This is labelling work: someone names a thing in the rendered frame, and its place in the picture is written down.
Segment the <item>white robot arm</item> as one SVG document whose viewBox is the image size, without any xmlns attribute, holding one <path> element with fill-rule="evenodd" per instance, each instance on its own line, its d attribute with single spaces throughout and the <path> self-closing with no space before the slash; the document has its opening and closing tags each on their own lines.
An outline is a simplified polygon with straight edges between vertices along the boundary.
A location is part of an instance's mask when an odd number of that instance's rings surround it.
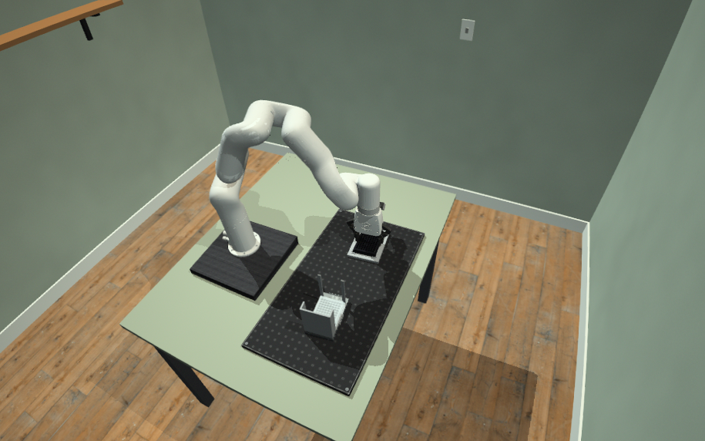
<svg viewBox="0 0 705 441">
<path fill-rule="evenodd" d="M 223 235 L 228 236 L 223 240 L 228 241 L 232 255 L 246 257 L 260 247 L 260 237 L 253 232 L 239 194 L 249 157 L 247 149 L 266 141 L 272 126 L 282 128 L 283 141 L 307 165 L 337 207 L 352 210 L 358 206 L 359 212 L 367 216 L 385 209 L 385 203 L 380 202 L 378 176 L 339 173 L 331 151 L 312 131 L 311 116 L 305 109 L 258 100 L 249 106 L 243 122 L 224 130 L 210 188 L 210 203 L 221 219 Z"/>
</svg>

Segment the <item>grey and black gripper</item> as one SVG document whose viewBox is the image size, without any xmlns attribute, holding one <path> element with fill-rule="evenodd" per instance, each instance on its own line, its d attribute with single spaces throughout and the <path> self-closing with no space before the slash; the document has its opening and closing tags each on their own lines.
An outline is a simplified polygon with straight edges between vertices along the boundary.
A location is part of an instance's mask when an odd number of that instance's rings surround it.
<svg viewBox="0 0 705 441">
<path fill-rule="evenodd" d="M 381 246 L 381 244 L 383 244 L 384 237 L 387 237 L 391 233 L 391 228 L 383 224 L 383 215 L 381 208 L 375 215 L 371 216 L 361 214 L 358 208 L 356 208 L 354 218 L 347 220 L 347 225 L 350 229 L 352 229 L 355 241 L 358 240 L 360 233 L 379 236 L 379 247 Z M 382 229 L 384 229 L 385 232 L 383 232 Z"/>
</svg>

